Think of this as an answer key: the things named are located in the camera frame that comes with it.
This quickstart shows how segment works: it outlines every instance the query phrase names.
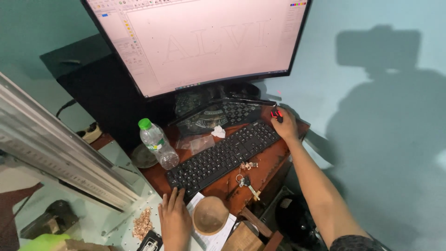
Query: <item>green bottle cap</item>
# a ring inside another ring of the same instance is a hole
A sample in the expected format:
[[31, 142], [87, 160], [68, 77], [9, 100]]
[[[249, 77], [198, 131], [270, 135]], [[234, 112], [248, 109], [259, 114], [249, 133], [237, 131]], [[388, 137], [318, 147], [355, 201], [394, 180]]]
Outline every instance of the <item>green bottle cap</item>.
[[141, 128], [141, 130], [147, 130], [152, 127], [152, 123], [148, 118], [143, 118], [138, 122], [138, 126]]

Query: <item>curved monitor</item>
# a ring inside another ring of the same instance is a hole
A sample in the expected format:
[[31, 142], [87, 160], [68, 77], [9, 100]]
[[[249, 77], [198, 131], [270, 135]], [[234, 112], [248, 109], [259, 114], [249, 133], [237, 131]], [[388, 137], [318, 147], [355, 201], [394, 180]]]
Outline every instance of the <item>curved monitor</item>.
[[311, 0], [82, 0], [145, 97], [290, 73]]

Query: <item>black keyboard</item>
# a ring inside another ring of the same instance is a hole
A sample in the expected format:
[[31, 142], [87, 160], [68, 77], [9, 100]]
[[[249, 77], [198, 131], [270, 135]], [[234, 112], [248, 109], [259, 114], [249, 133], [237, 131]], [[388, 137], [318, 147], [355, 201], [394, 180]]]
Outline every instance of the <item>black keyboard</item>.
[[279, 139], [274, 129], [258, 120], [168, 170], [165, 175], [169, 186], [185, 188], [184, 200], [189, 201], [197, 192]]

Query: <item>wooden desk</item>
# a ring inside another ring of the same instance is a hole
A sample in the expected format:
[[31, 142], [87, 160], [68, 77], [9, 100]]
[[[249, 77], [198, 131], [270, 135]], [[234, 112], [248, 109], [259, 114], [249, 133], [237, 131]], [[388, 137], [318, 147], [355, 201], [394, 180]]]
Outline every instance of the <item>wooden desk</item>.
[[[261, 118], [268, 124], [270, 124], [270, 113], [270, 107], [266, 107], [262, 110]], [[298, 120], [297, 125], [299, 138], [303, 140], [310, 126], [300, 120]], [[226, 128], [226, 137], [243, 126], [245, 125]], [[178, 131], [176, 130], [176, 128], [167, 128], [165, 129], [165, 133], [170, 141], [170, 144], [174, 147], [178, 138]], [[220, 140], [221, 138], [214, 137], [214, 141], [216, 143]], [[180, 162], [183, 162], [192, 156], [190, 150], [176, 149], [176, 151], [180, 157]], [[257, 162], [259, 164], [257, 168], [254, 167], [249, 171], [242, 170], [241, 174], [248, 174], [251, 179], [251, 186], [254, 188], [254, 190], [262, 192], [267, 184], [273, 179], [275, 174], [279, 171], [282, 164], [287, 160], [288, 156], [288, 146], [283, 139], [280, 139], [278, 142], [274, 143], [272, 146], [249, 160], [249, 162]], [[167, 179], [164, 176], [166, 170], [163, 169], [163, 167], [159, 163], [147, 169], [140, 169], [140, 171], [161, 197], [164, 193], [171, 193], [171, 189], [169, 187], [169, 184], [167, 183]], [[229, 209], [229, 212], [236, 216], [239, 215], [240, 211], [246, 205], [248, 205], [248, 203], [254, 197], [248, 187], [238, 187], [239, 184], [235, 180], [235, 177], [238, 174], [239, 169], [236, 168], [201, 191], [204, 196], [217, 196], [218, 198], [220, 198], [225, 203], [225, 206]], [[226, 199], [228, 194], [235, 187], [238, 188], [228, 199]]]

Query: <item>paper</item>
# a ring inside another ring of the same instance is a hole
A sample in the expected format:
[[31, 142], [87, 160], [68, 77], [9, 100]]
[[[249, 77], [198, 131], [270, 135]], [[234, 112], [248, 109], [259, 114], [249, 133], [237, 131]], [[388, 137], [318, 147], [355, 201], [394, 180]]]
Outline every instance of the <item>paper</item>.
[[211, 132], [212, 135], [219, 137], [219, 138], [224, 138], [226, 136], [226, 132], [224, 131], [224, 129], [221, 126], [216, 126], [214, 127], [214, 131]]
[[[187, 204], [187, 211], [192, 215], [192, 211], [197, 203], [204, 198], [204, 195], [201, 193], [197, 193], [194, 198]], [[227, 237], [235, 224], [236, 217], [232, 214], [229, 214], [227, 218], [226, 224], [220, 232], [215, 235], [205, 236], [197, 233], [195, 229], [192, 230], [192, 237], [198, 242], [200, 247], [204, 251], [220, 251], [223, 248], [224, 243], [226, 242]]]

